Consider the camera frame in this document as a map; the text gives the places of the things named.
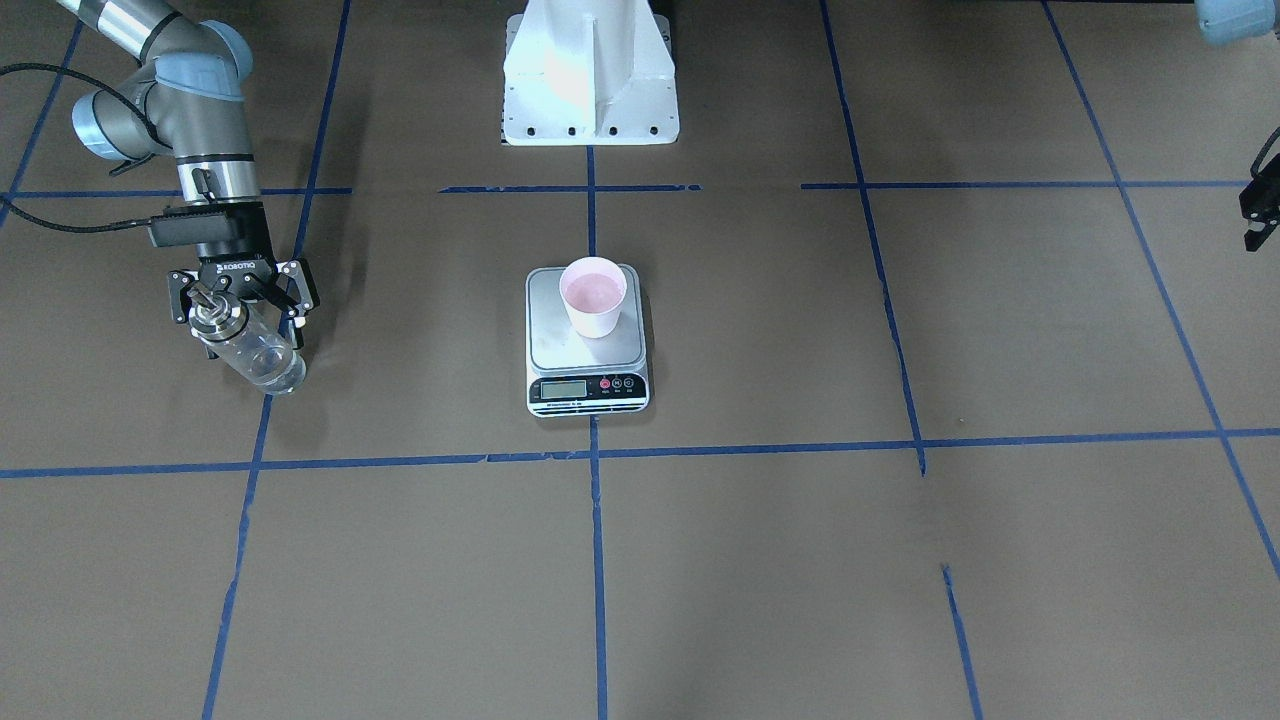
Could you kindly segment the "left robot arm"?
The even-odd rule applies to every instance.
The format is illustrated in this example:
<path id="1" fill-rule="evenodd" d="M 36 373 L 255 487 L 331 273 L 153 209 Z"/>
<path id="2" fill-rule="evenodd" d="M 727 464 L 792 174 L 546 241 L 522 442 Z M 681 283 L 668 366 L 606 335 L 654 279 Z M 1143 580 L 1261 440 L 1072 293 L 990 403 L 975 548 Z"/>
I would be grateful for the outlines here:
<path id="1" fill-rule="evenodd" d="M 1202 37 L 1215 46 L 1265 35 L 1277 36 L 1277 1 L 1196 1 L 1197 24 Z M 1249 182 L 1239 192 L 1240 215 L 1245 222 L 1243 242 L 1247 252 L 1258 251 L 1277 232 L 1279 224 L 1279 129 L 1263 141 L 1249 165 Z"/>

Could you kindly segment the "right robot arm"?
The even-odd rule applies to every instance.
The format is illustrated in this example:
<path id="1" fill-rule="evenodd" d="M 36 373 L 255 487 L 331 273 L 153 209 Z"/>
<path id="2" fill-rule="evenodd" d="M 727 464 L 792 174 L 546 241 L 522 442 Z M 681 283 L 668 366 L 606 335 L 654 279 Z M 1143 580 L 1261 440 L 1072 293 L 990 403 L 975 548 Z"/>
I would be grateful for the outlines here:
<path id="1" fill-rule="evenodd" d="M 72 110 L 79 141 L 115 173 L 154 158 L 175 163 L 182 205 L 147 219 L 159 247 L 189 246 L 200 265 L 170 283 L 201 282 L 250 304 L 275 306 L 284 337 L 300 348 L 317 297 L 305 260 L 279 263 L 261 202 L 243 82 L 253 69 L 244 38 L 215 20 L 193 22 L 165 1 L 68 1 L 65 9 L 132 55 L 137 70 Z"/>

